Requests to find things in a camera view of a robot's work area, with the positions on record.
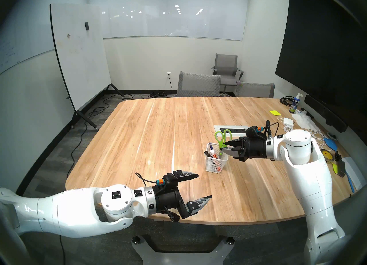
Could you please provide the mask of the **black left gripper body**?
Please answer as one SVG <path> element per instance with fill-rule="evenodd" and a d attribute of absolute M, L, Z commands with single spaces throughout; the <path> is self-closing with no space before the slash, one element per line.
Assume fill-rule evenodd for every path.
<path fill-rule="evenodd" d="M 177 187 L 163 190 L 163 186 L 154 186 L 156 212 L 167 214 L 170 219 L 188 218 L 186 205 Z"/>

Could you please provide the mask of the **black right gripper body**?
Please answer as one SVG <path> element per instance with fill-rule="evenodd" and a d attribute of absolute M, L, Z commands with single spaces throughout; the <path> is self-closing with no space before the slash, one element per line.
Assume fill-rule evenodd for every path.
<path fill-rule="evenodd" d="M 240 137 L 242 141 L 243 152 L 240 154 L 240 161 L 245 162 L 247 159 L 259 158 L 267 159 L 267 139 Z"/>

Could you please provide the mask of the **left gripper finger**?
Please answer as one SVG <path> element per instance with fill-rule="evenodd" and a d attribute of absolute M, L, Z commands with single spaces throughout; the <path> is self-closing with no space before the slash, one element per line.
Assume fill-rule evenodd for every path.
<path fill-rule="evenodd" d="M 173 171 L 172 175 L 178 179 L 178 182 L 184 182 L 184 181 L 192 180 L 192 179 L 199 177 L 198 174 L 188 172 L 188 171 L 183 171 L 183 170 Z"/>
<path fill-rule="evenodd" d="M 212 196 L 209 195 L 206 197 L 196 199 L 194 201 L 188 201 L 186 203 L 186 209 L 188 211 L 189 217 L 197 214 L 209 202 L 211 198 Z"/>

